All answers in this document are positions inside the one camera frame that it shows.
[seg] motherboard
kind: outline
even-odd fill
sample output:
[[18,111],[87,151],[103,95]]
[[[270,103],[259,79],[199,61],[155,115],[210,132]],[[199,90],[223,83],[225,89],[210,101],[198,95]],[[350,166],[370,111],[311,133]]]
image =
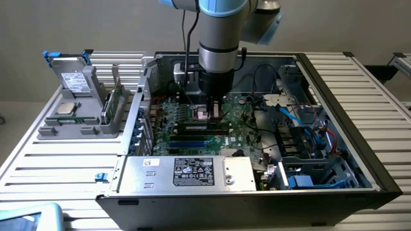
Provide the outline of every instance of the motherboard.
[[[223,119],[207,122],[206,105],[185,104],[178,98],[155,98],[151,108],[154,127],[154,155],[226,155],[249,156],[254,169],[262,165],[262,144],[253,108],[251,96],[231,93],[223,100]],[[251,115],[246,126],[242,115]]]

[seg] power supply label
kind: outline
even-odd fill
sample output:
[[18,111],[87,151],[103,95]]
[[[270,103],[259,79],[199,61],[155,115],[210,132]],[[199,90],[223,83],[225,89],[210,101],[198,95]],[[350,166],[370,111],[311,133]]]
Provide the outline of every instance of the power supply label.
[[175,158],[175,186],[214,186],[213,158]]

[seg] white slatted platform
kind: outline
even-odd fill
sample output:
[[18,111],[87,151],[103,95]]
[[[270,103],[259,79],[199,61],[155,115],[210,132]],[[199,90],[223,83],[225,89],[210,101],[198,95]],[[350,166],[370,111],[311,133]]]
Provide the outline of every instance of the white slatted platform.
[[[390,95],[378,88],[377,80],[355,59],[342,53],[307,55],[405,195],[379,210],[358,212],[335,227],[275,230],[411,230],[410,115],[393,104]],[[118,59],[121,64],[138,65],[142,57],[139,52],[97,52],[91,60],[99,70],[109,70],[110,66],[102,64],[111,64]],[[122,82],[134,89],[142,69],[141,66],[125,67],[127,71],[121,71]],[[109,87],[113,85],[110,72],[99,71],[98,77]],[[95,183],[94,176],[98,172],[113,172],[122,134],[111,140],[39,141],[35,131],[45,113],[55,106],[55,100],[57,94],[0,168],[0,210],[55,201],[65,211],[67,230],[119,231],[94,201],[98,192],[109,189],[109,183]]]

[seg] red cable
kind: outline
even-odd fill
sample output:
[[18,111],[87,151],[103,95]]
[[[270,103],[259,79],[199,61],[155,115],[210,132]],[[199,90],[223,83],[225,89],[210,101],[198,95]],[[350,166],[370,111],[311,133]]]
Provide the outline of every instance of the red cable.
[[166,99],[166,95],[162,96],[162,97],[154,97],[154,98],[153,98],[153,102],[154,102],[155,100],[158,100],[158,102],[157,102],[157,107],[155,107],[155,119],[157,119],[157,120],[159,119],[159,105],[161,105],[161,101],[162,101],[163,99]]
[[335,135],[335,133],[330,130],[330,129],[327,129],[327,132],[333,135],[333,137],[334,137],[334,147],[333,147],[333,153],[335,153],[335,151],[337,151],[337,135]]

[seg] warning label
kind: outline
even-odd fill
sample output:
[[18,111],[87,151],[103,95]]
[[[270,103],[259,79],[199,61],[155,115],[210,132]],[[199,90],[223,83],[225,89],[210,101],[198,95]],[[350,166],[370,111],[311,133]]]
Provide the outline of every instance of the warning label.
[[90,87],[83,73],[62,73],[62,77],[74,93],[90,92]]
[[177,158],[173,183],[175,186],[213,186],[213,158]]

